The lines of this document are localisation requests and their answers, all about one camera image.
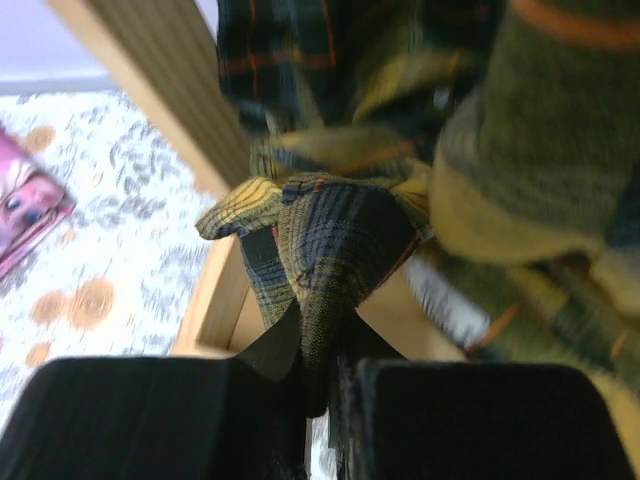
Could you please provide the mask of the yellow plaid shirt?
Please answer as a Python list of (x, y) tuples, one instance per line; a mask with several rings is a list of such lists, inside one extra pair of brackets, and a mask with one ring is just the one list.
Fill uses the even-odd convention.
[(466, 354), (584, 371), (639, 415), (635, 1), (223, 1), (250, 177), (197, 223), (242, 242), (266, 326), (297, 306), (307, 408), (338, 323), (404, 269)]

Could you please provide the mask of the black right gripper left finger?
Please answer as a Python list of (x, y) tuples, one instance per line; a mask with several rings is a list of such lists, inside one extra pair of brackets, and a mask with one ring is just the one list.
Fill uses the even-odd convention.
[(1, 439), (5, 479), (302, 479), (297, 305), (227, 359), (40, 367)]

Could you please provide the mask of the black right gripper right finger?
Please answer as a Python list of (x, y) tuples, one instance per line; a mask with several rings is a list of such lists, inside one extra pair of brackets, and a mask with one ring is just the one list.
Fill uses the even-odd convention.
[(557, 364), (410, 361), (339, 329), (329, 443), (341, 479), (631, 479), (601, 394)]

